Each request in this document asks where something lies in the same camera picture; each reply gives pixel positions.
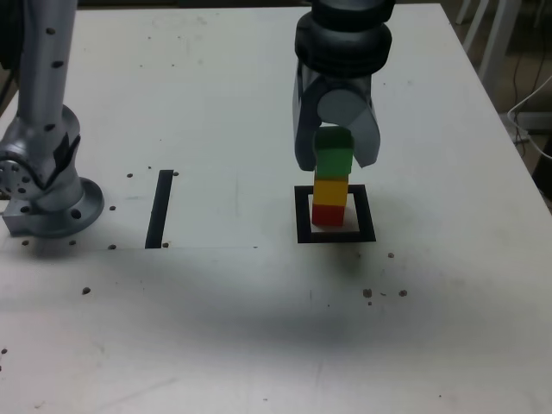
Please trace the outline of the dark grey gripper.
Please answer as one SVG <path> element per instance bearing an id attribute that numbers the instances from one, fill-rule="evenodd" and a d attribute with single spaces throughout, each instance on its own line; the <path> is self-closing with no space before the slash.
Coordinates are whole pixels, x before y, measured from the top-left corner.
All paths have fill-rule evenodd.
<path id="1" fill-rule="evenodd" d="M 301 170 L 315 169 L 314 137 L 321 120 L 350 132 L 354 157 L 361 168 L 376 162 L 380 130 L 365 100 L 371 99 L 371 92 L 370 76 L 332 78 L 298 63 L 293 90 L 293 131 L 295 157 Z"/>

